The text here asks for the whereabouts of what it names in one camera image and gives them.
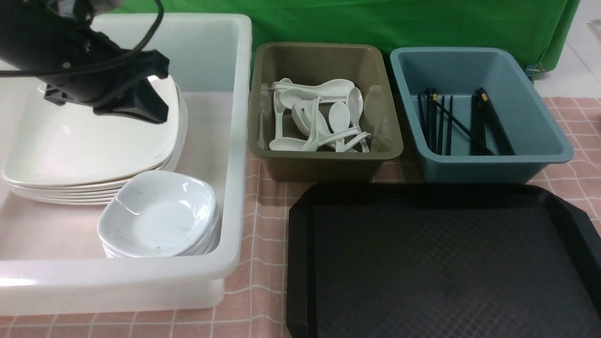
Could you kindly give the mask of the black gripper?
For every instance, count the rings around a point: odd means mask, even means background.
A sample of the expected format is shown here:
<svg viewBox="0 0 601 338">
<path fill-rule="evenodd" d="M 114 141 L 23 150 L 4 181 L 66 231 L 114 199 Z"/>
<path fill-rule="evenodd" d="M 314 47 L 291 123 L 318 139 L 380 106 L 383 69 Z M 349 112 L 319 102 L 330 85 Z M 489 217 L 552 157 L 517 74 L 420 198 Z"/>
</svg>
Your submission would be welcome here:
<svg viewBox="0 0 601 338">
<path fill-rule="evenodd" d="M 54 28 L 39 33 L 39 70 L 49 76 L 44 98 L 56 105 L 74 103 L 96 115 L 163 124 L 169 107 L 150 76 L 165 79 L 169 60 L 161 52 L 123 49 L 90 28 Z"/>
</svg>

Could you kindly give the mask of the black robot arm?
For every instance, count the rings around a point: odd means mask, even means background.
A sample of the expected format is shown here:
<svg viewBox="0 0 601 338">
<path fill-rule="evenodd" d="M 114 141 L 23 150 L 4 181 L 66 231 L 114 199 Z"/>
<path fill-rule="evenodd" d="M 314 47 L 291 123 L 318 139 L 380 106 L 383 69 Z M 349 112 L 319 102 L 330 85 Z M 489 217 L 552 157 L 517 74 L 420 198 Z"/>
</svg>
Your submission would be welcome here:
<svg viewBox="0 0 601 338">
<path fill-rule="evenodd" d="M 94 114 L 135 118 L 152 124 L 168 120 L 168 105 L 149 77 L 168 77 L 170 61 L 144 51 L 164 18 L 157 16 L 141 41 L 124 49 L 94 31 L 96 17 L 117 9 L 120 0 L 3 0 L 0 57 L 14 70 L 2 78 L 34 77 L 46 84 L 44 98 L 58 106 L 90 107 Z"/>
</svg>

